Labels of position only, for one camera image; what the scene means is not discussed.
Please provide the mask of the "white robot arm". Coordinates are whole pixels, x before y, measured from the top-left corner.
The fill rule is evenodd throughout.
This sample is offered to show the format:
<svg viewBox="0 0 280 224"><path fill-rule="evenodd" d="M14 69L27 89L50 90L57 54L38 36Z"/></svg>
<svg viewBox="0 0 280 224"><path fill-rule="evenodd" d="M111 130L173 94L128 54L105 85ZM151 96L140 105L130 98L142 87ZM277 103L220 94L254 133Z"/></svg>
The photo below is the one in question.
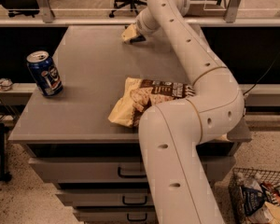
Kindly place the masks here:
<svg viewBox="0 0 280 224"><path fill-rule="evenodd" d="M159 224L225 224L196 147L232 130L245 101L202 32L185 22L189 5L189 0L147 0L132 27L141 35L162 29L196 91L145 111L139 144Z"/></svg>

